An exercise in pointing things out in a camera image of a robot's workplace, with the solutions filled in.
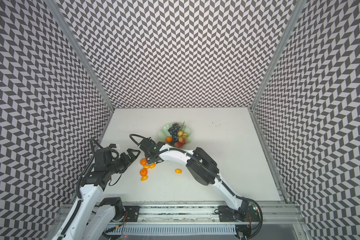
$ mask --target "black and white pattern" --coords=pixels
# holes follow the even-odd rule
[[[110,110],[41,0],[0,0],[0,239],[41,239]]]
[[[116,108],[249,106],[295,0],[58,0]]]
[[[314,239],[360,239],[360,0],[309,0],[256,114]]]

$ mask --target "small orange fruit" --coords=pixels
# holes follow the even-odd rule
[[[140,164],[141,165],[146,165],[147,164],[147,160],[145,158],[140,160]]]
[[[141,176],[145,176],[147,174],[148,174],[148,171],[146,169],[143,168],[143,169],[140,170],[140,175]]]

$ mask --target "red apple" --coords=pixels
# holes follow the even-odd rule
[[[183,146],[183,144],[181,142],[175,142],[174,146],[177,148],[181,148],[181,146]]]
[[[181,144],[185,144],[185,138],[184,137],[179,137],[179,142],[181,142]]]

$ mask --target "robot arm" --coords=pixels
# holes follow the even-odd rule
[[[184,165],[188,168],[188,170],[191,172],[193,177],[202,185],[209,185],[211,184],[223,197],[225,202],[227,203],[227,206],[234,210],[239,210],[241,207],[241,204],[243,202],[242,199],[238,199],[235,196],[240,196],[233,190],[232,193],[228,190],[230,187],[225,183],[224,178],[221,176],[221,174],[218,172],[218,169],[216,165],[213,162],[210,162],[210,164],[214,165],[211,166],[214,172],[217,172],[217,177],[210,176],[209,174],[205,174],[205,171],[201,169],[196,163],[193,162],[190,156],[187,155],[191,154],[193,156],[206,156],[209,157],[201,148],[197,148],[195,151],[193,150],[184,150],[185,153],[178,151],[177,149],[174,149],[172,146],[165,144],[160,148],[160,152],[165,151],[161,154],[159,154],[159,157],[163,161],[171,161],[176,162],[181,165]]]
[[[143,140],[138,143],[133,136],[141,137]],[[251,236],[259,232],[262,225],[260,206],[254,200],[244,198],[233,191],[219,173],[216,162],[203,149],[197,147],[195,150],[182,150],[164,142],[156,144],[151,138],[136,134],[131,134],[130,138],[144,151],[148,164],[163,161],[177,162],[186,166],[195,180],[202,185],[213,185],[230,208],[228,213],[231,215],[230,220],[244,221],[249,202],[253,202],[259,209],[260,221],[256,233]],[[97,240],[112,219],[120,221],[124,217],[125,211],[120,197],[105,198],[100,203],[95,217],[87,224],[92,209],[111,179],[111,175],[125,172],[140,153],[138,150],[128,149],[128,154],[122,153],[119,157],[113,147],[116,147],[115,144],[102,147],[95,152],[92,146],[93,157],[88,165],[91,165],[95,158],[96,163],[91,166],[94,171],[90,169],[87,174],[80,177],[75,203],[53,240]]]
[[[213,187],[224,197],[227,206],[232,209],[234,220],[243,221],[251,199],[240,196],[232,190],[221,176],[217,163],[201,148],[195,150],[182,150],[174,148],[164,142],[155,143],[150,137],[145,138],[136,134],[129,135],[138,147],[145,153],[147,163],[173,161],[182,164],[192,174],[193,178],[202,185],[213,185]],[[140,143],[133,137],[141,137]]]
[[[93,155],[88,165],[91,165],[93,159],[95,163],[87,174],[80,177],[76,187],[77,198],[53,240],[98,240],[112,219],[123,219],[125,210],[120,197],[110,197],[102,200],[94,218],[87,224],[111,175],[125,172],[140,153],[139,150],[128,149],[128,154],[123,152],[119,156],[119,153],[112,149],[114,147],[116,146],[111,144],[93,152],[92,146]]]

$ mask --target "floor surface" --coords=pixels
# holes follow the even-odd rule
[[[129,134],[157,141],[160,129],[174,121],[185,121],[192,130],[192,142],[185,149],[204,149],[239,194],[254,200],[280,200],[247,108],[116,109],[101,144],[115,143],[121,151],[138,149]],[[142,158],[144,153],[116,185],[106,187],[102,198],[118,196],[123,202],[223,200],[213,187],[199,184],[185,166],[173,162],[149,169],[148,180],[141,182]],[[177,168],[182,174],[175,173]],[[117,178],[119,174],[113,175],[111,182]]]

